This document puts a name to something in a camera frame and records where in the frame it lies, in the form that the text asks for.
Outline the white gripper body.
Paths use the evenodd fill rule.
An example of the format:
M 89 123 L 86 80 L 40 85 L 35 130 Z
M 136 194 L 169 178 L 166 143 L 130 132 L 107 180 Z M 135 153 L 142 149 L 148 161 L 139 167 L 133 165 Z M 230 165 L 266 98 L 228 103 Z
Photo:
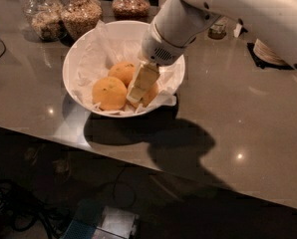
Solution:
M 160 66 L 172 65 L 194 40 L 196 28 L 192 23 L 159 22 L 154 19 L 142 39 L 142 56 Z

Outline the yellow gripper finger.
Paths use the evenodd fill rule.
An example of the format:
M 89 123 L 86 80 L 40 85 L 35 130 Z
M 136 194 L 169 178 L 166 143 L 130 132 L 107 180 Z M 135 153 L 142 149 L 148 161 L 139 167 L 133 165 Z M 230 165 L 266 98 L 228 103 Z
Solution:
M 145 93 L 159 78 L 159 66 L 156 63 L 144 63 Z
M 145 94 L 144 65 L 139 63 L 128 86 L 127 100 L 132 103 L 137 103 Z

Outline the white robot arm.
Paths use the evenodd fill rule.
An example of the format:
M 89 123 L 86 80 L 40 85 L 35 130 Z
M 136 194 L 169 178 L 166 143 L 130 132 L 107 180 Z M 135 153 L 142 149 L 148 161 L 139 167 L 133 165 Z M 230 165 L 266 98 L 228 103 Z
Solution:
M 246 26 L 281 59 L 297 68 L 297 0 L 165 0 L 142 40 L 141 62 L 127 99 L 138 102 L 194 40 L 221 17 Z

